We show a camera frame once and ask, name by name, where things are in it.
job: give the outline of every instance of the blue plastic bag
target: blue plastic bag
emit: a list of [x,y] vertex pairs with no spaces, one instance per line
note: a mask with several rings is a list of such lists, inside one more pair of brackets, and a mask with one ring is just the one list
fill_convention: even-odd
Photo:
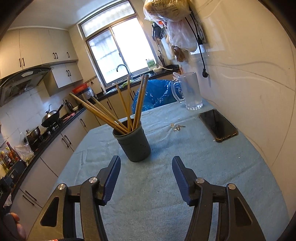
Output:
[[[147,83],[142,111],[150,110],[165,104],[176,102],[176,99],[172,94],[171,83],[172,81],[170,80],[149,80]],[[179,93],[181,92],[180,84],[176,83],[175,88],[178,89],[176,90],[176,93],[179,96]],[[135,99],[133,101],[133,113],[136,112],[138,96],[139,90],[137,91]]]

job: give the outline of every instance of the phone screen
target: phone screen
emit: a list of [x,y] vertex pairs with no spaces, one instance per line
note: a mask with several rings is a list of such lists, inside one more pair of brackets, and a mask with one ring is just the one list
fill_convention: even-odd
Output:
[[218,142],[222,142],[238,134],[238,130],[234,125],[216,109],[200,113],[199,118]]

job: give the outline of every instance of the metal bolt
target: metal bolt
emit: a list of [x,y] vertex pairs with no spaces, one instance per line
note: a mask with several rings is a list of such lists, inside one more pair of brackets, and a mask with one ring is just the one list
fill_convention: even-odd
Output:
[[236,189],[236,186],[232,183],[228,184],[228,188],[231,189],[231,190],[234,190]]
[[197,183],[204,183],[205,180],[204,180],[203,178],[201,178],[201,177],[198,177],[198,178],[196,179],[196,182],[197,182]]
[[62,183],[62,184],[60,184],[60,185],[57,186],[57,188],[59,190],[63,190],[65,187],[66,187],[66,184],[64,184],[64,183]]
[[97,180],[98,180],[98,179],[97,179],[96,177],[91,177],[91,178],[89,179],[89,182],[90,182],[90,183],[95,183]]

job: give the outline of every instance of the table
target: table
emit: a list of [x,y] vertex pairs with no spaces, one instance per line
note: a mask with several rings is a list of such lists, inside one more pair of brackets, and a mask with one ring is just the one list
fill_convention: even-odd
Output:
[[[113,155],[121,158],[121,170],[108,204],[100,207],[109,240],[184,240],[193,207],[182,200],[172,158],[180,156],[184,165],[209,183],[234,183],[255,214],[266,240],[276,240],[289,222],[288,211],[270,169],[258,151],[239,132],[217,143],[198,118],[213,107],[203,101],[197,111],[188,111],[178,102],[142,113],[142,126],[151,146],[144,161],[129,161],[104,125],[91,130],[80,143],[58,178],[68,186],[82,184],[108,165]],[[171,123],[186,126],[174,131]],[[210,239],[215,240],[218,205],[213,207]],[[77,234],[82,237],[77,216]]]

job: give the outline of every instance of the glass pitcher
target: glass pitcher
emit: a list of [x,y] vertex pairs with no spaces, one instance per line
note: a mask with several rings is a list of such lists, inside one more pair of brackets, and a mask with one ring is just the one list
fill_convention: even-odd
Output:
[[[200,86],[198,85],[197,75],[195,72],[176,75],[178,79],[172,82],[172,93],[177,101],[180,103],[185,101],[188,110],[197,110],[202,107],[202,97],[200,95]],[[183,99],[177,96],[175,84],[180,83]]]

